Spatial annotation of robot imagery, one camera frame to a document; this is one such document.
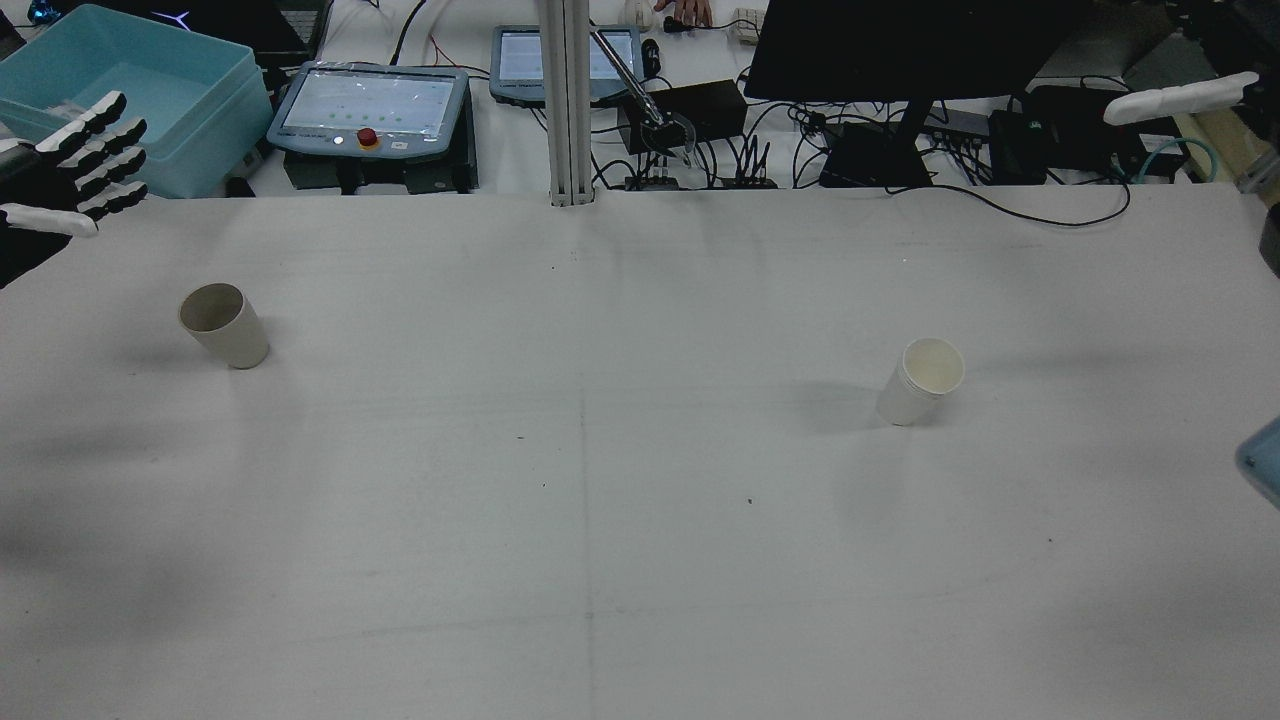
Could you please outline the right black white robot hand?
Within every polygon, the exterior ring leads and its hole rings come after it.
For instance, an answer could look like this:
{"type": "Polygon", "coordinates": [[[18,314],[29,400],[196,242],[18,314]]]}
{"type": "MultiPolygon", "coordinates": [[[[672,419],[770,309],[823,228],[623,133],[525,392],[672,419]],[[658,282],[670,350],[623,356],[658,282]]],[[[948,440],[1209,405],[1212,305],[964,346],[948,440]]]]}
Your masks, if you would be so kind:
{"type": "Polygon", "coordinates": [[[1189,85],[1124,94],[1105,108],[1102,120],[1107,126],[1130,126],[1179,114],[1231,108],[1260,79],[1257,72],[1245,70],[1189,85]]]}

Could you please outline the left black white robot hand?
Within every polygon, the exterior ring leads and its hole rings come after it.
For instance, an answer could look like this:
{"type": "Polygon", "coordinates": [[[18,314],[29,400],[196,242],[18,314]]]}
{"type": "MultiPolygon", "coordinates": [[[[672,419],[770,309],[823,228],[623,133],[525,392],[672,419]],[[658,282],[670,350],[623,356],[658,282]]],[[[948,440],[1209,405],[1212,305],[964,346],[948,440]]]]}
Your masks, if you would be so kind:
{"type": "Polygon", "coordinates": [[[104,95],[42,141],[5,138],[1,154],[1,284],[99,232],[100,222],[142,202],[147,123],[123,120],[127,97],[104,95]]]}

